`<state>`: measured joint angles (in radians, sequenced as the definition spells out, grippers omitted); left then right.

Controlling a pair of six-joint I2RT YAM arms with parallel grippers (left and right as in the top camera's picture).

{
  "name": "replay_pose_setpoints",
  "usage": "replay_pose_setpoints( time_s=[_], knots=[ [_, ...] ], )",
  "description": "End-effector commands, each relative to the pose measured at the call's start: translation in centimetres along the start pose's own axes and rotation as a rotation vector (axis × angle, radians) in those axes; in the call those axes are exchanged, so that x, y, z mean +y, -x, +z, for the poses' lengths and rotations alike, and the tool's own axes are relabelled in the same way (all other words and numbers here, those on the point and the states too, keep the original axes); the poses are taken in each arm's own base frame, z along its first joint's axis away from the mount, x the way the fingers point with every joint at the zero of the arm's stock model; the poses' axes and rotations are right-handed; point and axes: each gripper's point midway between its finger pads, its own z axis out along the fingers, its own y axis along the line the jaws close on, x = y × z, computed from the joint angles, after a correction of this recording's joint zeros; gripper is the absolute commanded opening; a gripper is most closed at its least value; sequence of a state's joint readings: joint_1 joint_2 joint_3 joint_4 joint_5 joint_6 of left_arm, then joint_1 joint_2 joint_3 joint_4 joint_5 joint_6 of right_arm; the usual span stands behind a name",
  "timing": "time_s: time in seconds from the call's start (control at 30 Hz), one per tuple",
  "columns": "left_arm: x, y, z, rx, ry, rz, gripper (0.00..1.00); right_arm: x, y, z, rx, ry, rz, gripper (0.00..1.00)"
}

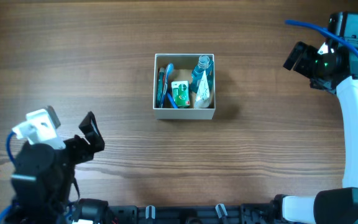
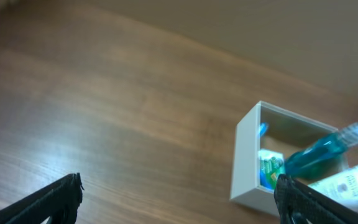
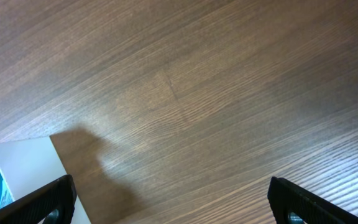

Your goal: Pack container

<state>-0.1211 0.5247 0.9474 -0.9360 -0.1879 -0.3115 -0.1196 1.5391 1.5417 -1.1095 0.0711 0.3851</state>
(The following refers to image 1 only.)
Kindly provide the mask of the green white soap box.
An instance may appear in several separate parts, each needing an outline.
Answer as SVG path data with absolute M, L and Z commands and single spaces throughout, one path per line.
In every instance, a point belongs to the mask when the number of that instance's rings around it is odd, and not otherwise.
M 175 81 L 171 84 L 172 97 L 178 108 L 190 106 L 189 83 L 188 81 Z

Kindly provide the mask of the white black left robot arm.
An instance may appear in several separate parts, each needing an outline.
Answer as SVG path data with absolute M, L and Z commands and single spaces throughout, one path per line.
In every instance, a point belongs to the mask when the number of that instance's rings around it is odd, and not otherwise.
M 70 189 L 78 186 L 76 165 L 104 150 L 94 114 L 88 112 L 79 125 L 83 137 L 63 140 L 56 132 L 59 126 L 49 106 L 28 113 L 24 122 L 13 127 L 12 133 L 26 142 L 17 156 L 10 156 L 16 194 L 0 214 L 0 223 L 114 223 L 107 201 L 69 199 Z

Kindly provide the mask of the blue disposable razor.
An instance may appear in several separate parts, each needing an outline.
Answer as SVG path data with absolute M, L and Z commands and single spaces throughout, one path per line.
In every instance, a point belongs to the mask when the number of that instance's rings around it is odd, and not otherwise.
M 177 106 L 177 104 L 175 103 L 175 100 L 173 99 L 172 95 L 171 95 L 169 92 L 167 92 L 166 95 L 167 95 L 167 98 L 168 98 L 169 102 L 170 102 L 171 105 L 172 105 L 172 108 L 178 109 L 178 106 Z

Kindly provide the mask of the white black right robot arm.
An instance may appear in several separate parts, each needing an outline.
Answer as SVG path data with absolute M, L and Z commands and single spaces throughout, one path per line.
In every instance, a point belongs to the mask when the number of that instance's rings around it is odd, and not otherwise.
M 298 42 L 284 68 L 310 79 L 310 86 L 337 96 L 342 111 L 345 168 L 340 189 L 324 190 L 315 196 L 285 195 L 275 219 L 288 223 L 358 223 L 358 54 L 344 45 L 319 54 Z

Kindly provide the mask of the white lotion tube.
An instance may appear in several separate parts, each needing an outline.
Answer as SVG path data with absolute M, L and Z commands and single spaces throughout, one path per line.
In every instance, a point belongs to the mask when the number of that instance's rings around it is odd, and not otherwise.
M 198 91 L 196 93 L 194 108 L 195 109 L 202 109 L 208 108 L 210 105 L 210 89 L 208 85 L 208 80 L 206 76 L 206 72 L 203 72 L 201 77 L 200 84 L 198 86 Z

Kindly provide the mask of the blue mouthwash bottle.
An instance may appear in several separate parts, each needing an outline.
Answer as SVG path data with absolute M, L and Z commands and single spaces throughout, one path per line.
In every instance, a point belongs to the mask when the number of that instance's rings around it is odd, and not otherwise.
M 213 68 L 214 62 L 208 55 L 201 55 L 198 59 L 198 64 L 191 73 L 192 83 L 190 84 L 190 90 L 194 93 L 198 91 L 198 87 L 203 76 L 203 72 L 206 72 L 206 78 L 209 89 L 212 89 L 213 85 Z

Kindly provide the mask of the blue white toothbrush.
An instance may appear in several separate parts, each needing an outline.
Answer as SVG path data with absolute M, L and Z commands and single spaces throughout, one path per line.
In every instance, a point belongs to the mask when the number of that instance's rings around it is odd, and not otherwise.
M 169 63 L 167 65 L 167 67 L 165 68 L 165 74 L 163 77 L 163 89 L 162 89 L 162 96 L 161 96 L 161 100 L 160 100 L 160 107 L 163 108 L 164 106 L 164 102 L 165 102 L 165 95 L 167 93 L 167 89 L 168 89 L 168 79 L 170 74 L 173 72 L 174 70 L 174 65 L 172 63 Z

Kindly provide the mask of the teal toothpaste tube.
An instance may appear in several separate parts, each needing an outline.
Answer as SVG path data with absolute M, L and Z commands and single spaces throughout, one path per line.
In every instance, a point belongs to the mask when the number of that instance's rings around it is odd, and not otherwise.
M 162 99 L 164 75 L 165 75 L 165 68 L 161 67 L 158 71 L 158 77 L 157 77 L 156 107 L 158 107 L 158 108 L 160 107 L 161 99 Z

